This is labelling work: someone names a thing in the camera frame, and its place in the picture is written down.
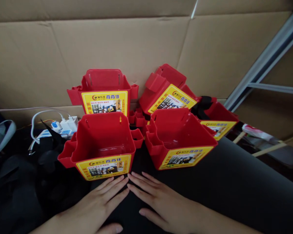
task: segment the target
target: printed photo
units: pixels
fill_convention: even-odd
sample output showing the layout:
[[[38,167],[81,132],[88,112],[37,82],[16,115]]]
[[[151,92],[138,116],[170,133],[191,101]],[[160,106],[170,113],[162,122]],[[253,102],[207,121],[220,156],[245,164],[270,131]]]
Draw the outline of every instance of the printed photo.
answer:
[[[111,101],[93,101],[91,102],[93,113],[109,113],[109,112],[121,112],[121,100]]]
[[[224,126],[209,126],[209,128],[216,132],[215,137],[219,137],[226,127],[224,127]]]
[[[202,153],[196,154],[182,154],[182,155],[173,155],[169,160],[167,165],[171,164],[185,164],[185,163],[194,163],[194,161],[201,155]]]
[[[173,109],[173,108],[183,108],[186,107],[186,105],[174,98],[171,95],[168,95],[162,103],[158,106],[157,109]]]
[[[112,174],[124,170],[124,162],[113,162],[104,165],[88,167],[91,176]]]

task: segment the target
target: black cloth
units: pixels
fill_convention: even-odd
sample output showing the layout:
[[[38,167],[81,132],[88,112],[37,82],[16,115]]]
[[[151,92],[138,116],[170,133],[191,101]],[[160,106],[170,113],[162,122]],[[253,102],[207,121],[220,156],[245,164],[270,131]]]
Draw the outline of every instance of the black cloth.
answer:
[[[195,167],[164,171],[154,168],[143,144],[132,171],[147,172],[181,195],[263,233],[293,233],[293,183],[226,138]],[[102,182],[93,181],[91,188]],[[105,224],[119,222],[122,233],[164,233],[138,213],[142,207],[148,205],[130,192]]]

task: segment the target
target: white cable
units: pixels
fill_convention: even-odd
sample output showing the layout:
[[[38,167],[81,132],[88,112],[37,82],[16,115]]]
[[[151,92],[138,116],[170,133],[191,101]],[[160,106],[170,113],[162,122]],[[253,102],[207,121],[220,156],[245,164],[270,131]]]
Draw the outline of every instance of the white cable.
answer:
[[[40,112],[36,113],[36,114],[33,116],[33,118],[32,118],[32,128],[31,128],[31,130],[30,130],[30,135],[31,135],[32,139],[33,139],[37,144],[39,144],[39,141],[38,141],[38,139],[36,139],[36,138],[34,137],[35,118],[36,118],[36,116],[39,115],[40,113],[47,112],[47,111],[56,111],[56,110],[43,110],[43,111],[40,111]],[[61,113],[59,113],[59,114],[61,115],[62,120],[65,121],[63,115],[62,115]]]
[[[34,145],[35,145],[35,140],[33,140],[33,142],[31,143],[30,145],[30,148],[29,148],[29,155],[33,155],[35,152],[32,152],[33,148],[34,148]]]
[[[0,112],[3,111],[24,111],[24,110],[31,110],[31,109],[43,109],[43,108],[47,108],[47,109],[53,109],[53,110],[57,110],[57,111],[62,111],[68,114],[68,116],[70,116],[70,114],[65,111],[65,110],[60,110],[57,108],[53,108],[53,107],[28,107],[28,108],[16,108],[16,109],[0,109]]]

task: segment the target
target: gray bag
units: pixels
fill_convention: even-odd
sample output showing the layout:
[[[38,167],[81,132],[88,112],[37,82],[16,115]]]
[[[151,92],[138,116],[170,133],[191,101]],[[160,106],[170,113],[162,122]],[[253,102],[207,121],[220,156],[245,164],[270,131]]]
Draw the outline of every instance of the gray bag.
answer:
[[[6,132],[6,126],[4,125],[5,122],[10,121],[11,124]],[[0,152],[9,142],[16,131],[16,125],[12,120],[5,120],[0,123]]]

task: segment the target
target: yellow label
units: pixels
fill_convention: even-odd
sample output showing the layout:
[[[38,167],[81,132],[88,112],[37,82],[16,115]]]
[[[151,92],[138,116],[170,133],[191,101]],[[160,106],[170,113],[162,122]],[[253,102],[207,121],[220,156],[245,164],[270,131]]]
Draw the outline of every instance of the yellow label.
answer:
[[[212,150],[212,148],[214,147],[208,146],[170,150],[159,170],[195,166],[209,151]]]
[[[123,112],[127,116],[127,91],[81,93],[87,114]]]
[[[129,172],[131,154],[92,159],[76,163],[86,180],[119,176]]]
[[[201,124],[206,125],[216,132],[215,140],[220,140],[235,124],[236,122],[227,121],[201,121]]]
[[[173,84],[169,85],[165,92],[157,99],[154,105],[148,110],[153,114],[157,109],[189,108],[191,109],[196,101],[178,89]]]

